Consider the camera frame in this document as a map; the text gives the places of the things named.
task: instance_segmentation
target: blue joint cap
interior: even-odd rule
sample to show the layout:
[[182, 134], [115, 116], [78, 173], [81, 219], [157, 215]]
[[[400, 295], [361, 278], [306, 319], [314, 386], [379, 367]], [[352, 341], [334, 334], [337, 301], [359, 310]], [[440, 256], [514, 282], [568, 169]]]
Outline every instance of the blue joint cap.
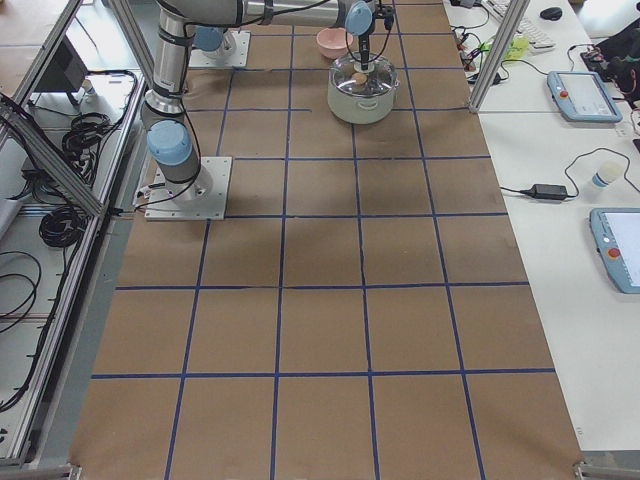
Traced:
[[218, 27], [196, 27], [194, 46], [205, 52], [215, 52], [222, 46], [224, 32]]
[[147, 133], [147, 147], [162, 165], [175, 167], [186, 162], [193, 149], [184, 125], [174, 120], [163, 120]]
[[347, 13], [347, 19], [344, 22], [344, 28], [351, 35], [357, 37], [366, 33], [372, 22], [373, 12], [371, 12], [366, 2], [360, 0], [351, 5], [351, 9]]

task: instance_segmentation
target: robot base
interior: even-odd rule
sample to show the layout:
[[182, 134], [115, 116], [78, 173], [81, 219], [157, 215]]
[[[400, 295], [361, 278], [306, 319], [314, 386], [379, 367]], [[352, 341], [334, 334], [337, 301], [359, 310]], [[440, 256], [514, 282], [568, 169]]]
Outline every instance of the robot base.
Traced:
[[[207, 183], [211, 187], [193, 200], [180, 198], [166, 200], [170, 198], [166, 189], [153, 190], [149, 202], [166, 201], [149, 205], [144, 214], [147, 220], [222, 220], [224, 218], [231, 178], [231, 157], [202, 157], [201, 163], [200, 176], [207, 175], [209, 177]], [[153, 181], [154, 183], [164, 182], [164, 175], [160, 169], [157, 170]]]
[[193, 50], [189, 60], [189, 68], [207, 70], [217, 68], [244, 68], [249, 58], [250, 32], [231, 32], [235, 39], [236, 48], [231, 55], [222, 55], [218, 58], [207, 57], [202, 50]]

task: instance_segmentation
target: pot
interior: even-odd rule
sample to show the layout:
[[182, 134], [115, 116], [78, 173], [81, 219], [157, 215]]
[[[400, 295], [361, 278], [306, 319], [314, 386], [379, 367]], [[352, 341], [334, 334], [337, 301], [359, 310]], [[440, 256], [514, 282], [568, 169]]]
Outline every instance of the pot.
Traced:
[[393, 109], [398, 74], [389, 60], [379, 57], [363, 72], [357, 53], [337, 59], [329, 71], [329, 108], [349, 123], [375, 123]]

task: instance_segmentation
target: tablet screen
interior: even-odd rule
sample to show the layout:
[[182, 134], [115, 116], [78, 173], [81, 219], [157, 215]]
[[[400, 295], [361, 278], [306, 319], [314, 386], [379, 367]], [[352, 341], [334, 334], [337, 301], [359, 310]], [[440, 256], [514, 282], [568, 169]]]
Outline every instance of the tablet screen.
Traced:
[[605, 213], [616, 239], [631, 285], [640, 287], [640, 213]]
[[569, 100], [580, 115], [613, 115], [607, 100], [592, 75], [559, 74]]

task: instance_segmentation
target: pot handle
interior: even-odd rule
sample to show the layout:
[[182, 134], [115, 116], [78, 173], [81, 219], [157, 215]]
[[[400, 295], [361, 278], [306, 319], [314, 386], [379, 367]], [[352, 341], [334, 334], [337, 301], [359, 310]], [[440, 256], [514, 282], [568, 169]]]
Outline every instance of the pot handle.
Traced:
[[376, 100], [373, 103], [358, 102], [357, 105], [362, 110], [375, 110], [376, 108], [378, 108], [378, 101]]

